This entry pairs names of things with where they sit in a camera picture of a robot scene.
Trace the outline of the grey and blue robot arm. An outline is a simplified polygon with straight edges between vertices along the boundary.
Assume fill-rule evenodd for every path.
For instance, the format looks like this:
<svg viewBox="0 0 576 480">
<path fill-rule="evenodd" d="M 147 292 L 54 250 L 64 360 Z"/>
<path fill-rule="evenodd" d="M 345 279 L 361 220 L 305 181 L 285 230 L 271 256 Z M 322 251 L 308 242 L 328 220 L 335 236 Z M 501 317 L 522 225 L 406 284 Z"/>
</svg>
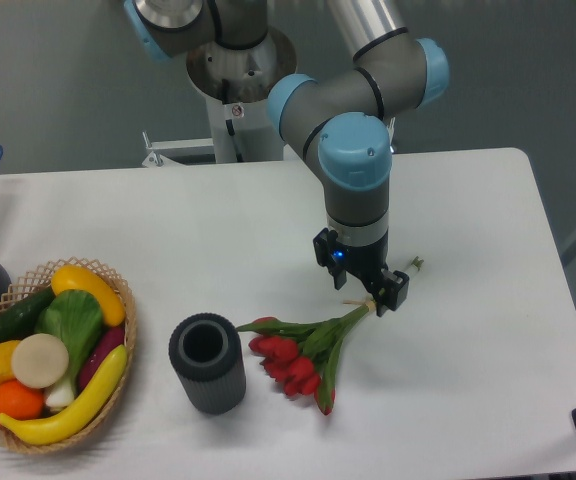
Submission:
<svg viewBox="0 0 576 480">
<path fill-rule="evenodd" d="M 297 70 L 289 38 L 264 1 L 127 1 L 124 11 L 157 60 L 184 56 L 208 113 L 219 163 L 280 160 L 291 149 L 321 182 L 326 227 L 317 263 L 336 287 L 357 278 L 378 313 L 397 309 L 407 274 L 386 262 L 388 124 L 437 99 L 449 83 L 444 51 L 412 37 L 392 1 L 333 1 L 350 71 L 319 82 Z"/>
</svg>

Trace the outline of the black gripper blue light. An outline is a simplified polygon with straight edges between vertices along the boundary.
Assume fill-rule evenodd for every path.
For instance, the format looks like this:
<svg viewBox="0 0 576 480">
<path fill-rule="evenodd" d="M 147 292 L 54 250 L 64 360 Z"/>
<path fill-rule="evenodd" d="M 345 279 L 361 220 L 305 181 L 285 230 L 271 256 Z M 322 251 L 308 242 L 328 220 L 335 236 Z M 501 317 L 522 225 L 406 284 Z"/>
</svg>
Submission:
<svg viewBox="0 0 576 480">
<path fill-rule="evenodd" d="M 322 229 L 313 239 L 316 262 L 325 268 L 340 290 L 351 275 L 358 279 L 367 293 L 375 296 L 376 314 L 382 317 L 387 311 L 396 311 L 406 300 L 410 275 L 386 270 L 388 236 L 369 245 L 354 247 L 342 244 L 337 232 Z"/>
</svg>

